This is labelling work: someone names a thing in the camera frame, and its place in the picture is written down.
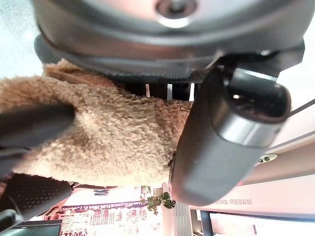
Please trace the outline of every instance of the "green leaves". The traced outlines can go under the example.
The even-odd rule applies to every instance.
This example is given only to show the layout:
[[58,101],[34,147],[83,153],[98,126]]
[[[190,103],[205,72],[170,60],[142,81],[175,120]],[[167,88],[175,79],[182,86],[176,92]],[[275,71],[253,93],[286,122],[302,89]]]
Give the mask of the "green leaves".
[[160,197],[148,197],[146,200],[140,196],[140,202],[142,204],[146,204],[148,211],[153,211],[154,215],[158,214],[158,206],[163,203],[163,206],[165,206],[168,209],[172,209],[175,207],[176,202],[174,200],[171,200],[171,196],[168,192],[164,192]]
[[176,202],[175,202],[174,200],[168,199],[168,200],[166,200],[166,201],[164,202],[163,205],[164,205],[166,208],[168,208],[168,209],[172,209],[172,208],[175,207],[175,204],[176,204]]
[[161,195],[161,199],[162,199],[162,200],[168,200],[168,199],[170,199],[170,198],[171,198],[171,196],[169,195],[168,192],[164,192],[164,193],[162,193],[162,195]]

